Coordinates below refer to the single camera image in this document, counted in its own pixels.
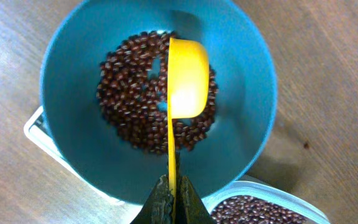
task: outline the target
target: adzuki bean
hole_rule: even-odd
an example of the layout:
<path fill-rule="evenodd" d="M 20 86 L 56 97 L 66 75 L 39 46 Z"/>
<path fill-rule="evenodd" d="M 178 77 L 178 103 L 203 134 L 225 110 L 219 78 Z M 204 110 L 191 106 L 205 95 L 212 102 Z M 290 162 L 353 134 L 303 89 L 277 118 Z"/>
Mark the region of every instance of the adzuki bean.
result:
<path fill-rule="evenodd" d="M 235 196 L 211 212 L 217 224 L 301 224 L 307 219 L 293 211 L 252 196 Z"/>
<path fill-rule="evenodd" d="M 167 153 L 167 113 L 158 104 L 167 100 L 167 65 L 170 37 L 176 33 L 156 31 L 133 35 L 100 63 L 100 82 L 96 97 L 102 117 L 117 129 L 117 135 L 133 148 L 158 155 Z M 148 79 L 153 61 L 160 60 L 158 78 Z M 197 142 L 207 138 L 216 112 L 215 71 L 209 69 L 209 94 L 204 111 L 191 125 L 173 120 L 176 150 L 181 146 L 192 151 Z"/>

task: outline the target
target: wood grain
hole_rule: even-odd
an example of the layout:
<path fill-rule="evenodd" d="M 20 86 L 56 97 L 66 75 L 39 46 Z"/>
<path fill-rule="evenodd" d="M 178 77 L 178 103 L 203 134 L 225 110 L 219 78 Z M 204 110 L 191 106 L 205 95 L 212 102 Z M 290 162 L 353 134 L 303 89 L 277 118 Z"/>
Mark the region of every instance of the wood grain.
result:
<path fill-rule="evenodd" d="M 22 131 L 39 106 L 47 44 L 79 2 L 0 0 L 0 223 L 122 223 L 131 215 Z M 333 223 L 358 223 L 358 1 L 236 3 L 264 35 L 279 82 L 275 129 L 249 174 Z"/>

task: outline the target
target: blue bowl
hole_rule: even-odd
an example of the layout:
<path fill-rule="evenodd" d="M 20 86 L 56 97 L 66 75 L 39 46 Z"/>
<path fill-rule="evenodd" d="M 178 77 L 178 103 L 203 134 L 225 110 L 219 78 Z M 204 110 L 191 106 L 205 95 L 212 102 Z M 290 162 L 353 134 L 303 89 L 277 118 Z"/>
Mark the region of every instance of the blue bowl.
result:
<path fill-rule="evenodd" d="M 175 30 L 201 42 L 219 85 L 216 122 L 181 172 L 200 197 L 241 177 L 270 134 L 277 104 L 272 58 L 252 21 L 225 0 L 94 0 L 79 5 L 54 35 L 41 71 L 48 129 L 67 162 L 89 184 L 142 204 L 167 173 L 165 156 L 145 155 L 120 140 L 96 101 L 99 63 L 142 31 Z"/>

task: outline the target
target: pile of beans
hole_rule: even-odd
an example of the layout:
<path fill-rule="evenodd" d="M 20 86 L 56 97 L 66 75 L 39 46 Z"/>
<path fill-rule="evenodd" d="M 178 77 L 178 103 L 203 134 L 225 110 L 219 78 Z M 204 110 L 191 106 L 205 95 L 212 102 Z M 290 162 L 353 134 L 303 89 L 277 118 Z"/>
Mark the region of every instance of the pile of beans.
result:
<path fill-rule="evenodd" d="M 216 223 L 296 224 L 306 218 L 286 208 L 251 197 L 235 196 L 221 202 L 211 214 Z"/>
<path fill-rule="evenodd" d="M 158 104 L 167 100 L 167 63 L 170 37 L 174 32 L 142 32 L 133 35 L 107 55 L 102 62 L 101 81 L 97 87 L 103 118 L 117 128 L 117 134 L 134 148 L 163 154 L 168 149 L 167 113 Z M 153 61 L 159 58 L 157 77 L 149 78 Z M 215 72 L 209 69 L 208 102 L 204 111 L 191 119 L 191 125 L 173 120 L 176 149 L 189 151 L 206 138 L 214 123 L 218 85 Z"/>

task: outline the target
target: bowl rim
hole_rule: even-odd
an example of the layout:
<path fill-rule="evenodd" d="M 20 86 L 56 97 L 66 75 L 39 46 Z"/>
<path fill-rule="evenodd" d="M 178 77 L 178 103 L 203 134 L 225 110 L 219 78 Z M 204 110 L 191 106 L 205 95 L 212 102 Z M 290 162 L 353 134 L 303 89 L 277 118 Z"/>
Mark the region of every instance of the bowl rim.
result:
<path fill-rule="evenodd" d="M 64 18 L 64 20 L 62 20 L 62 22 L 60 23 L 60 25 L 58 26 L 58 28 L 56 29 L 56 31 L 54 32 L 54 34 L 52 35 L 52 38 L 50 39 L 50 42 L 48 43 L 48 47 L 45 50 L 44 53 L 44 58 L 42 60 L 42 64 L 41 64 L 41 68 L 40 68 L 40 102 L 41 105 L 44 105 L 44 101 L 45 101 L 45 88 L 44 88 L 44 77 L 45 77 L 45 69 L 47 67 L 47 64 L 49 63 L 49 59 L 50 59 L 50 54 L 52 52 L 52 49 L 54 48 L 55 44 L 56 44 L 56 40 L 58 38 L 58 36 L 60 35 L 60 33 L 62 32 L 62 30 L 66 27 L 66 25 L 68 24 L 68 22 L 73 19 L 73 17 L 81 10 L 83 9 L 87 4 L 89 4 L 91 1 L 94 0 L 84 0 L 83 2 L 79 3 L 79 5 L 75 6 L 74 9 Z M 274 62 L 273 62 L 273 58 L 272 55 L 270 54 L 269 51 L 269 47 L 265 42 L 265 39 L 263 38 L 262 34 L 259 32 L 257 26 L 254 24 L 254 22 L 251 20 L 251 18 L 249 16 L 247 16 L 245 14 L 245 12 L 232 0 L 222 0 L 224 2 L 226 2 L 226 4 L 233 8 L 235 10 L 236 13 L 238 13 L 238 15 L 240 15 L 246 23 L 248 23 L 248 26 L 250 27 L 250 29 L 253 31 L 254 35 L 256 36 L 256 38 L 258 39 L 258 42 L 260 43 L 261 46 L 261 50 L 264 53 L 266 60 L 267 60 L 267 64 L 268 64 L 268 70 L 269 70 L 269 75 L 270 75 L 270 79 L 272 81 L 272 93 L 273 93 L 273 102 L 272 102 L 272 107 L 270 110 L 270 117 L 269 117 L 269 122 L 268 122 L 268 126 L 265 132 L 265 136 L 257 150 L 257 152 L 254 154 L 253 158 L 250 160 L 250 162 L 243 168 L 243 170 L 235 177 L 233 178 L 230 182 L 228 182 L 225 186 L 223 186 L 222 188 L 218 189 L 217 191 L 206 195 L 205 197 L 209 197 L 212 194 L 216 194 L 222 190 L 224 190 L 226 187 L 228 187 L 229 185 L 231 185 L 233 182 L 235 182 L 236 180 L 239 180 L 255 163 L 255 161 L 259 158 L 259 156 L 261 155 L 262 151 L 264 150 L 264 147 L 267 143 L 267 141 L 269 140 L 269 136 L 272 133 L 272 129 L 274 126 L 274 121 L 275 121 L 275 117 L 276 117 L 276 112 L 277 112 L 277 101 L 278 101 L 278 95 L 277 95 L 277 76 L 275 73 L 275 67 L 274 67 Z M 55 140 L 55 137 L 53 136 L 53 133 L 51 132 L 49 126 L 48 126 L 48 109 L 46 107 L 44 107 L 44 113 L 43 113 L 43 117 L 44 117 L 44 121 L 45 124 L 47 126 L 47 131 L 48 134 L 50 135 L 50 137 L 53 139 L 53 142 L 55 143 L 55 145 L 57 146 L 57 149 L 59 150 L 59 152 L 63 155 L 64 157 L 64 153 L 60 150 L 58 143 Z M 93 186 L 93 184 L 91 184 L 88 180 L 84 179 L 82 176 L 81 178 L 90 186 Z"/>

